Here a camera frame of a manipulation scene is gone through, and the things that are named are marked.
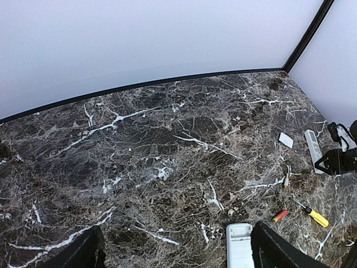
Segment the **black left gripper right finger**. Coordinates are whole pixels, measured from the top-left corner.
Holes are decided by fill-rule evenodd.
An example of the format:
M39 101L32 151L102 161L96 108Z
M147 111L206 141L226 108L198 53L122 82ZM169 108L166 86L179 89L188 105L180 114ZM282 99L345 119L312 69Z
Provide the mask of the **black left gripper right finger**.
M255 267L326 267L296 249L262 221L253 227L250 243Z

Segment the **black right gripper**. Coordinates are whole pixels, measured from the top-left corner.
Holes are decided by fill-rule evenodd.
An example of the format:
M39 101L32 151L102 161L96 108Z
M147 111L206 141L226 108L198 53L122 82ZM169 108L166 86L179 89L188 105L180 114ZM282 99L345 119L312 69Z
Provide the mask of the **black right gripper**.
M356 148L343 152L333 149L317 161L317 169L329 175L342 175L357 170Z

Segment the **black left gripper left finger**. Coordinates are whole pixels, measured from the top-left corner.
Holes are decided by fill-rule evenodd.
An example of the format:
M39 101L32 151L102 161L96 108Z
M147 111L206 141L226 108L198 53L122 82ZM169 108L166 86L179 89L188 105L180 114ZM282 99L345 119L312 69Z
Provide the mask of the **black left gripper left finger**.
M48 261L39 265L43 268L105 267L105 244L99 226L83 232L74 242Z

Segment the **white air conditioner remote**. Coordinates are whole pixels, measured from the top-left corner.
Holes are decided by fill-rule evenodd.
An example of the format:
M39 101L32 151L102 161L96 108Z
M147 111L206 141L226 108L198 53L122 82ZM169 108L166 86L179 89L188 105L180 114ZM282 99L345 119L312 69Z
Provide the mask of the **white air conditioner remote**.
M323 174L324 172L315 168L315 163L322 158L322 153L319 147L319 144L317 142L317 137L315 135L315 132L313 130L306 130L304 132L309 152L311 155L311 160L312 160L312 166L314 168L314 171L316 174Z

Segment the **white remote control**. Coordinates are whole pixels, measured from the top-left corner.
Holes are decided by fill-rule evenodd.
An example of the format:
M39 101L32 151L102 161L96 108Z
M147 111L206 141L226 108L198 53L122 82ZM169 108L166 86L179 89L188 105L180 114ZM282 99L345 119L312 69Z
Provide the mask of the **white remote control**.
M227 268L254 267L249 223L232 223L226 227Z

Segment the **red AAA battery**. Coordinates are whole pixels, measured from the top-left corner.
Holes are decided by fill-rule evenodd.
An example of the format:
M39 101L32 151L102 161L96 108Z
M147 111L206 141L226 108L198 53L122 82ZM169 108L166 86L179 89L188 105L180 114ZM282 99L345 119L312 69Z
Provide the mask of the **red AAA battery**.
M288 210L282 210L279 214L277 214L273 219L272 222L277 223L282 218L284 218L288 214Z

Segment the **gold AAA battery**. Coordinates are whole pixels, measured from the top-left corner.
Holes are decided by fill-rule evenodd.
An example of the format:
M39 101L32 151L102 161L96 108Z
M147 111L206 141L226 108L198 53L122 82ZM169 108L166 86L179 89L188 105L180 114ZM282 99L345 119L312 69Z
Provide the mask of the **gold AAA battery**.
M289 187L289 184L290 184L290 174L287 173L284 179L283 188L287 189Z

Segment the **white battery cover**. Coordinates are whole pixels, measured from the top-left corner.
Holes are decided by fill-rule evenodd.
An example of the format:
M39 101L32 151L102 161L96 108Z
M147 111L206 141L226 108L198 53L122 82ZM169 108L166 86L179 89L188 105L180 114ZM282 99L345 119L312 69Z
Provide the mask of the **white battery cover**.
M278 140L290 149L293 147L294 140L283 132L279 134Z

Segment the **yellow handled screwdriver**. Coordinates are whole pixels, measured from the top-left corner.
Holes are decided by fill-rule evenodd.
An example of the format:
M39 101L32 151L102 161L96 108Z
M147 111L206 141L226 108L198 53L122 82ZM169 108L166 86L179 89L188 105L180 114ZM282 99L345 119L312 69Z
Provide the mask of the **yellow handled screwdriver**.
M316 223L318 223L321 227L327 228L329 226L329 221L320 213L317 213L314 209L307 207L296 200L294 200L294 202L298 204L301 208L303 208L306 214L311 217Z

